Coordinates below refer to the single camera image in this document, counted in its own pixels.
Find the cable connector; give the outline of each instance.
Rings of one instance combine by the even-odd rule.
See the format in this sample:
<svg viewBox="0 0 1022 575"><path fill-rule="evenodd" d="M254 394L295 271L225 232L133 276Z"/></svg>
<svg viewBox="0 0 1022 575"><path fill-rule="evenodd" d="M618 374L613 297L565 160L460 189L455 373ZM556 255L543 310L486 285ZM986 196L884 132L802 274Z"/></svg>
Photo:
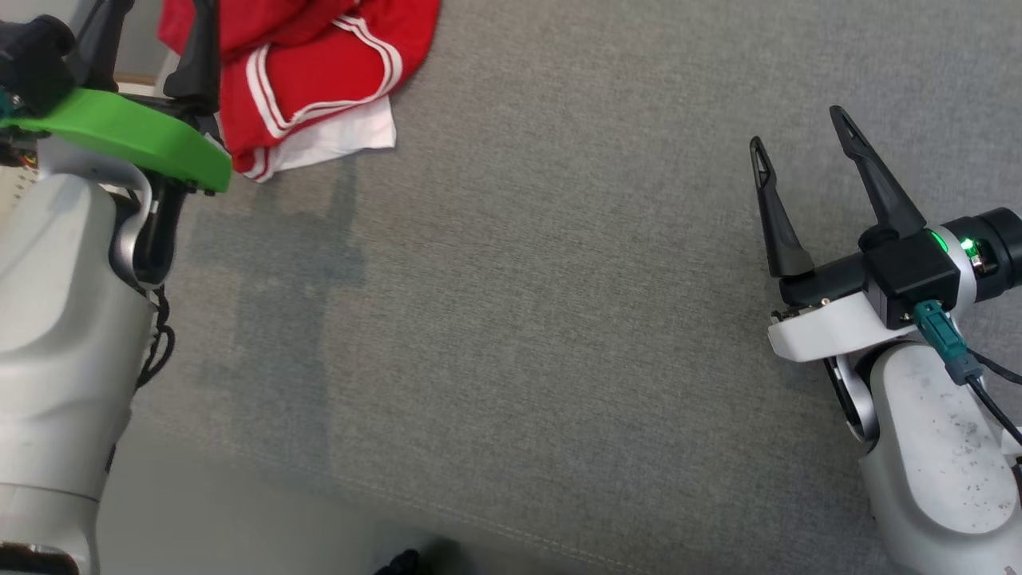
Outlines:
<svg viewBox="0 0 1022 575"><path fill-rule="evenodd" d="M926 343L937 351L951 381L967 385L970 377L983 375L983 367L969 353L969 346L959 334L947 314L935 300L916 305L913 322Z"/></svg>

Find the gray fabric surface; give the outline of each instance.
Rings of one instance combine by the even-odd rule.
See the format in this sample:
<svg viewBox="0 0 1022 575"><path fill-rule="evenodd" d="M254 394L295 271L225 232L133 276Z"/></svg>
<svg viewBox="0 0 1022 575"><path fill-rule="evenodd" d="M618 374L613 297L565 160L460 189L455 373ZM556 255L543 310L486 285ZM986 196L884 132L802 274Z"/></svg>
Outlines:
<svg viewBox="0 0 1022 575"><path fill-rule="evenodd" d="M818 261L874 221L832 103L931 221L1022 208L1019 62L1017 0L447 0L398 150L189 202L139 413L580 571L889 572L748 140ZM1020 302L965 327L1016 368Z"/></svg>

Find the green plastic bracket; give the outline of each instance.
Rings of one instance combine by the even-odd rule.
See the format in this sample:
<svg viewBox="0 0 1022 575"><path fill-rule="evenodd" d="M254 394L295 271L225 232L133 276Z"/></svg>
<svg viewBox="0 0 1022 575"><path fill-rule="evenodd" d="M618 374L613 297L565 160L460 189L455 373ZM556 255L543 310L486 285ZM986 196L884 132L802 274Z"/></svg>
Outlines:
<svg viewBox="0 0 1022 575"><path fill-rule="evenodd" d="M227 191L231 158L191 126L113 92L78 88L45 117L10 116L0 128L49 132L201 189Z"/></svg>

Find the pile of clothes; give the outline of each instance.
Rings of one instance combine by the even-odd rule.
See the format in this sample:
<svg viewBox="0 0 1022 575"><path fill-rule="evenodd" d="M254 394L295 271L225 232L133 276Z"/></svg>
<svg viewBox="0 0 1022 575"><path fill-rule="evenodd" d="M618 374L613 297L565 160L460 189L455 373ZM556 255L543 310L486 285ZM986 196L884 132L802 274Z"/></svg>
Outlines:
<svg viewBox="0 0 1022 575"><path fill-rule="evenodd" d="M193 0L165 0L177 53ZM258 181L397 139L387 96L429 51L439 0L220 0L223 136Z"/></svg>

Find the red garment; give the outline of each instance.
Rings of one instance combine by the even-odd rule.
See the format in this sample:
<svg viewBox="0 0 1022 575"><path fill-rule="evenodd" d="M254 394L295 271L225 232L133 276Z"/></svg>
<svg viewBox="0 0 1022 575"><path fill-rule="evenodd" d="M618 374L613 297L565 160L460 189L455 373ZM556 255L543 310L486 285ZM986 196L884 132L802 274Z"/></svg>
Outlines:
<svg viewBox="0 0 1022 575"><path fill-rule="evenodd" d="M439 0L221 0L221 124L237 172L265 181L288 134L393 90L425 59ZM166 0L181 53L192 0Z"/></svg>

